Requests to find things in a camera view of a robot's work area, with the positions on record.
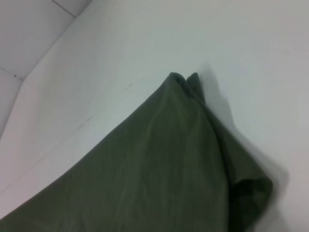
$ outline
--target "dark mark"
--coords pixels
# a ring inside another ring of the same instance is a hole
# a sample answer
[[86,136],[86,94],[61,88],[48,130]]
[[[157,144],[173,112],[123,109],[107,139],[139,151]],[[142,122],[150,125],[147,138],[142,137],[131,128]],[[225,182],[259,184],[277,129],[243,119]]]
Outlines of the dark mark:
[[[80,127],[82,127],[82,126],[83,126],[83,125],[81,125]],[[80,127],[79,127],[79,128],[80,128]],[[79,128],[77,128],[77,129],[79,129]]]
[[65,10],[67,13],[69,13],[71,16],[73,16],[74,18],[76,18],[76,16],[74,16],[70,11],[68,11],[66,8],[64,8],[63,6],[61,6],[58,2],[56,2],[55,0],[53,0],[54,3],[56,3],[60,8],[62,8],[63,10]]

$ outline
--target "garment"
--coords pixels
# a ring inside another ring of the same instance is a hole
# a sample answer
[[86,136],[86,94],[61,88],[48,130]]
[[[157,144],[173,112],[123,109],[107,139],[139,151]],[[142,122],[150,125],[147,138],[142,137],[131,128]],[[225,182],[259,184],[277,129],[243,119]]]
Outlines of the garment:
[[272,182],[171,73],[75,166],[0,221],[4,232],[243,232]]

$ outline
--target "green fabric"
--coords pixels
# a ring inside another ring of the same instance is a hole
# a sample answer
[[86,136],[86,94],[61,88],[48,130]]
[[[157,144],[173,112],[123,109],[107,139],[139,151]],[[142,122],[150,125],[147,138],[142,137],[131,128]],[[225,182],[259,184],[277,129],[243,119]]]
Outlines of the green fabric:
[[243,232],[272,182],[206,107],[198,74],[171,73],[0,232]]

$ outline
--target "white surface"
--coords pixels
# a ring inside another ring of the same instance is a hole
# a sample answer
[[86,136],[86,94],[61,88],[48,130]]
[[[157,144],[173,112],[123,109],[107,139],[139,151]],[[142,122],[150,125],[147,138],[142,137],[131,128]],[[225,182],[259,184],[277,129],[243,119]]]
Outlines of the white surface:
[[22,81],[0,69],[0,139]]
[[91,0],[55,0],[55,2],[77,17]]
[[0,67],[24,79],[73,19],[52,0],[0,0]]
[[0,216],[61,176],[170,72],[199,72],[208,105],[276,183],[255,231],[308,231],[308,11],[305,0],[95,0],[20,90],[0,141]]

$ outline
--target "fabric fold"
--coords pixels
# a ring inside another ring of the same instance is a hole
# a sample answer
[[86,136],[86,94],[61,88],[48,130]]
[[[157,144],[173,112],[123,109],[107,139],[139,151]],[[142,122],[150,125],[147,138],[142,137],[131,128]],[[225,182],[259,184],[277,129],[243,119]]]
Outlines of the fabric fold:
[[243,232],[272,181],[205,105],[197,73],[161,87],[5,232]]

